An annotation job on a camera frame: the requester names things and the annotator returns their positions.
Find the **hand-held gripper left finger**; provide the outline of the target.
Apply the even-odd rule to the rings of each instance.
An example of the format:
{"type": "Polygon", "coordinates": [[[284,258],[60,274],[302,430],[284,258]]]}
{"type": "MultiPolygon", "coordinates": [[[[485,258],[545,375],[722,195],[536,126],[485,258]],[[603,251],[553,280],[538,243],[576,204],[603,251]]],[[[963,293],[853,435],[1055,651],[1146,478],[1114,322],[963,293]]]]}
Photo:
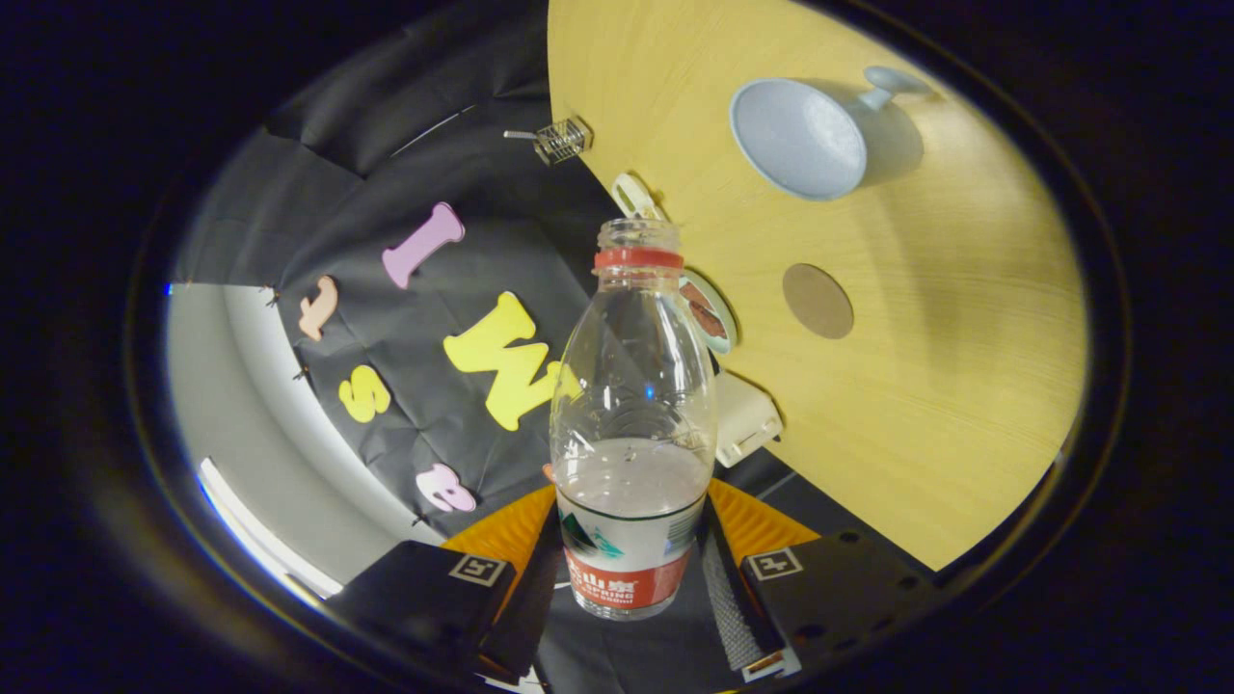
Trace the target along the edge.
{"type": "Polygon", "coordinates": [[[432,664],[516,684],[533,669],[560,558],[547,485],[444,545],[396,545],[326,603],[432,664]]]}

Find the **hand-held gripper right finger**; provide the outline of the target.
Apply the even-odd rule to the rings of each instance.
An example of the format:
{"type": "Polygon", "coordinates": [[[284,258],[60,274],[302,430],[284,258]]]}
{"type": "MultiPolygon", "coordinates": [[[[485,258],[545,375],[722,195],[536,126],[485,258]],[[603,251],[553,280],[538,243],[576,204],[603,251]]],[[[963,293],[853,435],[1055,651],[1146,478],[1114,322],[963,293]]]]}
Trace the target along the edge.
{"type": "Polygon", "coordinates": [[[872,536],[821,535],[712,480],[698,558],[729,668],[740,680],[826,669],[912,629],[945,601],[872,536]]]}

